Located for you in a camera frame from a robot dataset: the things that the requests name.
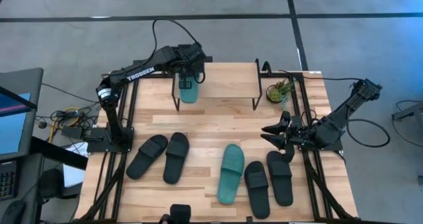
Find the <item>concrete floor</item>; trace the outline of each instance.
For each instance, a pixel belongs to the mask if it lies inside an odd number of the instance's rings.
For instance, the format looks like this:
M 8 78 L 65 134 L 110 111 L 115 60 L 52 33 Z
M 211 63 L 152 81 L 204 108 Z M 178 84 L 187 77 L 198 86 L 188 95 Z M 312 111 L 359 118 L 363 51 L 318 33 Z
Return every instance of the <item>concrete floor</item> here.
M 423 0 L 294 0 L 297 13 L 415 13 Z M 287 0 L 3 0 L 0 18 L 289 13 Z M 300 70 L 290 19 L 182 20 L 215 61 L 268 60 L 272 67 Z M 309 70 L 325 77 L 369 78 L 383 86 L 381 97 L 354 118 L 387 128 L 392 142 L 369 149 L 342 138 L 348 175 L 361 218 L 421 223 L 423 148 L 397 136 L 391 125 L 394 104 L 423 99 L 422 18 L 299 19 Z M 181 29 L 157 24 L 159 46 L 190 42 Z M 44 82 L 92 100 L 100 74 L 130 65 L 151 53 L 151 21 L 0 22 L 0 70 L 43 67 Z M 349 82 L 325 81 L 332 108 L 349 95 Z M 42 87 L 39 115 L 88 102 Z M 399 131 L 423 143 L 413 119 Z M 376 128 L 352 124 L 363 141 L 385 139 Z M 45 138 L 46 130 L 34 135 Z M 69 140 L 57 136 L 56 145 Z M 52 200 L 42 210 L 46 221 L 69 221 L 76 200 Z

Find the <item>teal slipper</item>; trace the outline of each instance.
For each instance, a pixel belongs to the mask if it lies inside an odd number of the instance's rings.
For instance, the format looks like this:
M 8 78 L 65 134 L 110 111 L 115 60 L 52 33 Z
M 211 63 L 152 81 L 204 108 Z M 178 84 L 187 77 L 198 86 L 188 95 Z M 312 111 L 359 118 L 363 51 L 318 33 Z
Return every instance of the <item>teal slipper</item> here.
M 194 79 L 194 76 L 189 76 L 186 78 L 186 82 L 191 82 L 192 87 L 191 89 L 180 89 L 180 100 L 183 103 L 195 103 L 198 98 L 198 84 L 196 80 Z
M 244 153 L 238 145 L 229 144 L 223 154 L 217 199 L 232 204 L 244 171 Z

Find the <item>wooden table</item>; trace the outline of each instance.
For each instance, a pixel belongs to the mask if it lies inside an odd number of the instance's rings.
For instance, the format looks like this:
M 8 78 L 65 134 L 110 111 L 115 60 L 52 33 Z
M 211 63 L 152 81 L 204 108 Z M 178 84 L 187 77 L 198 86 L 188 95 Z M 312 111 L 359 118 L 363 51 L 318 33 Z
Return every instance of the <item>wooden table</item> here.
M 321 77 L 320 73 L 304 72 L 304 75 Z M 180 111 L 177 112 L 171 96 L 172 79 L 141 79 L 133 123 L 135 139 L 127 165 L 135 157 L 138 147 L 156 134 L 170 138 L 176 131 L 185 133 L 190 141 L 190 151 L 182 177 L 175 185 L 163 181 L 165 155 L 160 156 L 139 180 L 131 180 L 125 175 L 118 221 L 156 222 L 162 214 L 169 213 L 172 204 L 191 205 L 191 221 L 245 221 L 246 216 L 252 216 L 252 212 L 243 177 L 233 204 L 220 204 L 216 196 L 223 150 L 230 143 L 239 145 L 244 151 L 245 166 L 252 161 L 261 161 L 265 166 L 270 185 L 268 193 L 271 212 L 269 218 L 264 221 L 312 221 L 313 213 L 301 153 L 296 151 L 290 163 L 294 202 L 289 207 L 281 207 L 276 203 L 266 166 L 267 153 L 275 151 L 276 148 L 260 138 L 260 129 L 277 123 L 282 107 L 280 104 L 270 104 L 266 100 L 265 92 L 269 85 L 281 80 L 283 79 L 262 79 L 263 97 L 255 111 L 250 99 L 232 99 L 226 96 L 199 98 L 195 104 L 181 104 Z M 323 81 L 306 79 L 305 85 L 310 107 L 317 112 L 318 117 L 328 114 L 330 106 Z M 232 86 L 241 90 L 243 88 L 234 84 Z M 303 111 L 299 88 L 297 93 L 300 109 Z M 127 97 L 124 114 L 128 113 L 129 103 L 130 96 Z M 294 114 L 291 103 L 287 104 L 286 110 Z M 98 125 L 106 125 L 106 114 L 103 111 L 100 113 Z M 85 214 L 93 204 L 102 158 L 103 153 L 89 157 L 76 218 Z M 348 213 L 356 216 L 344 162 L 332 151 L 321 152 L 321 158 L 329 190 Z M 100 192 L 104 185 L 106 169 L 107 162 Z M 321 193 L 317 187 L 316 191 L 320 213 L 324 216 Z M 114 190 L 110 193 L 106 217 L 111 216 L 113 198 Z

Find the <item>small plant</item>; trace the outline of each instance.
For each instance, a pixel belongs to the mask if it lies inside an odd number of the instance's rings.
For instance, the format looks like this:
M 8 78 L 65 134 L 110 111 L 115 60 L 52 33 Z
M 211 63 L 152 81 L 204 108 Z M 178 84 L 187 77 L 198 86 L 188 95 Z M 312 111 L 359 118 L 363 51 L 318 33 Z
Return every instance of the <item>small plant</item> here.
M 293 83 L 285 83 L 285 81 L 277 82 L 267 88 L 267 99 L 271 103 L 280 103 L 288 101 L 288 94 L 292 91 Z

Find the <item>slipper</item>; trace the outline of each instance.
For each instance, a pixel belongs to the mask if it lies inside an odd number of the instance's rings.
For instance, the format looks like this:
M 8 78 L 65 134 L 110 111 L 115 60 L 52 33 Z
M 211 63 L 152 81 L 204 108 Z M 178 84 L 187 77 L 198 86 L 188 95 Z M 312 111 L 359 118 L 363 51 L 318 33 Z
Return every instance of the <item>slipper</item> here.
M 244 171 L 244 153 L 238 145 L 230 144 L 223 154 L 217 199 L 232 204 Z
M 284 207 L 292 205 L 292 174 L 289 164 L 282 161 L 283 155 L 277 151 L 269 152 L 266 160 L 276 202 Z
M 252 214 L 258 219 L 270 215 L 269 195 L 266 173 L 260 161 L 253 161 L 245 168 L 245 184 L 249 192 Z
M 133 180 L 141 178 L 145 171 L 165 151 L 167 138 L 163 135 L 150 137 L 139 149 L 138 153 L 126 169 L 126 175 Z
M 190 149 L 188 138 L 182 133 L 172 135 L 166 150 L 166 165 L 163 180 L 168 184 L 176 184 L 184 168 L 185 158 Z
M 180 100 L 183 103 L 192 104 L 197 101 L 198 98 L 198 83 L 194 79 L 194 76 L 186 77 L 186 83 L 191 82 L 191 89 L 179 89 Z

